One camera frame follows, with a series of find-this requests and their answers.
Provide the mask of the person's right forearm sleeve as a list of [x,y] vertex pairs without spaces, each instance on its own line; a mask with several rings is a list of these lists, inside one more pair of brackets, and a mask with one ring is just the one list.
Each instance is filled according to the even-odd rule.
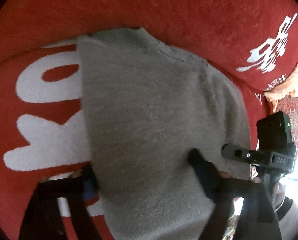
[[298,206],[295,202],[285,197],[276,214],[279,219],[281,238],[283,240],[298,239]]

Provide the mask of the person's right hand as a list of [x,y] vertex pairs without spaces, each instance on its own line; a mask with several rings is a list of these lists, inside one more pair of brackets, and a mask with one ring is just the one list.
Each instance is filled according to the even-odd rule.
[[277,212],[285,199],[285,186],[280,183],[280,178],[267,174],[252,178],[252,182],[260,185],[256,194],[259,204],[270,203],[272,209]]

